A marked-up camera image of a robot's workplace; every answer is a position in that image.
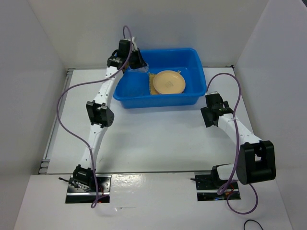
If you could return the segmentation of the clear plastic cup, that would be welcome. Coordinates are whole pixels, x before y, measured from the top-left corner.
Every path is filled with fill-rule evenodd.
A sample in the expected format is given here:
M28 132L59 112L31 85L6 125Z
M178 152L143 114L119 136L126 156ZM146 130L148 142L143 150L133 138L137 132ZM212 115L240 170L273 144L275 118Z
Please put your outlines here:
M146 64L145 66L138 68L137 71L142 73L147 73L149 71L149 65Z

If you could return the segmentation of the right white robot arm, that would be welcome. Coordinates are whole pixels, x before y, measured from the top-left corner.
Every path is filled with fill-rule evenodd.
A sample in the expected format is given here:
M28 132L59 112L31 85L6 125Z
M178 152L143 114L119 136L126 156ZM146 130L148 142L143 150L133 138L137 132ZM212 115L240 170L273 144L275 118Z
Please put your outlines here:
M206 127L216 126L236 144L234 164L213 166L210 183L223 187L232 175L233 181L254 184L276 178L275 150L271 141L254 135L237 117L220 94L206 95L206 107L201 108Z

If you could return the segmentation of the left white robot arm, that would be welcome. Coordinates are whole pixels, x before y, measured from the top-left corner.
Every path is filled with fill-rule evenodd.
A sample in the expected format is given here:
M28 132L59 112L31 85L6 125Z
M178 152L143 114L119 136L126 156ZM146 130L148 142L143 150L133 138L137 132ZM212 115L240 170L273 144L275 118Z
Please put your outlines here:
M147 63L142 58L137 47L135 37L122 39L118 49L114 51L107 61L105 80L92 101L86 103L86 110L90 120L90 134L87 148L73 172L74 181L82 190L88 192L99 190L95 179L95 169L98 152L102 139L113 124L114 113L110 109L111 100L115 89L123 77L126 69L146 69Z

